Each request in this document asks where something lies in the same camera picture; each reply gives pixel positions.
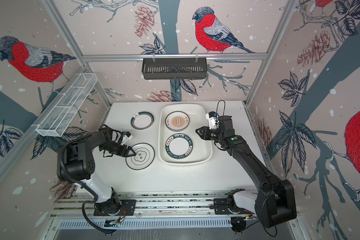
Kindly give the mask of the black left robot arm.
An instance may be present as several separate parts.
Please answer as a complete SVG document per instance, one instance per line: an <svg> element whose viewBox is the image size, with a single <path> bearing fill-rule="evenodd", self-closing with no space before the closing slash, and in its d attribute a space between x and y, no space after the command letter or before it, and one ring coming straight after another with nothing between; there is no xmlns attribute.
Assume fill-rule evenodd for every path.
<svg viewBox="0 0 360 240"><path fill-rule="evenodd" d="M95 216L126 215L127 210L116 191L95 173L93 149L98 148L103 152L104 158L134 157L136 152L126 145L132 138L130 132L121 132L101 125L97 132L71 140L58 149L58 178L86 190L93 196L89 203L94 204Z"/></svg>

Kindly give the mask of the white plate flower outline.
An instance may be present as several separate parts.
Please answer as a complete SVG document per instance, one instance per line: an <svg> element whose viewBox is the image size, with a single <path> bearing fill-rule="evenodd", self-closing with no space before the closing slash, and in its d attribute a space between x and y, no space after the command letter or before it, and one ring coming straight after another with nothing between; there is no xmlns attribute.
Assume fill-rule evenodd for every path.
<svg viewBox="0 0 360 240"><path fill-rule="evenodd" d="M154 148L147 143L136 144L132 147L132 150L136 155L126 158L126 164L132 170L147 168L155 158Z"/></svg>

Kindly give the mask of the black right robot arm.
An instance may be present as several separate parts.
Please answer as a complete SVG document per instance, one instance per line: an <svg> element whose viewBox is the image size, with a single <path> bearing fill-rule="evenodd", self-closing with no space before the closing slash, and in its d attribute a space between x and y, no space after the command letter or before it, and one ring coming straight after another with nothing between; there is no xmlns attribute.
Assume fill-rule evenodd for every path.
<svg viewBox="0 0 360 240"><path fill-rule="evenodd" d="M209 121L210 126L196 129L197 135L205 141L220 144L221 149L244 168L258 191L257 194L241 189L232 191L227 198L228 208L234 213L241 209L254 213L267 229L295 219L297 208L291 182L281 180L257 158L244 138L236 135L230 116Z"/></svg>

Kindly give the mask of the green rim plate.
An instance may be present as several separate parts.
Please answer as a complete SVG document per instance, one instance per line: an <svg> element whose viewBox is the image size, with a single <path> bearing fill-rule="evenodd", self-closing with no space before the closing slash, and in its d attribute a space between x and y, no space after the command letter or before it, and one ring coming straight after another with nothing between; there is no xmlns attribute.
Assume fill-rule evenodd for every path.
<svg viewBox="0 0 360 240"><path fill-rule="evenodd" d="M174 134L165 143L165 151L173 159L187 158L194 148L192 139L185 134Z"/></svg>

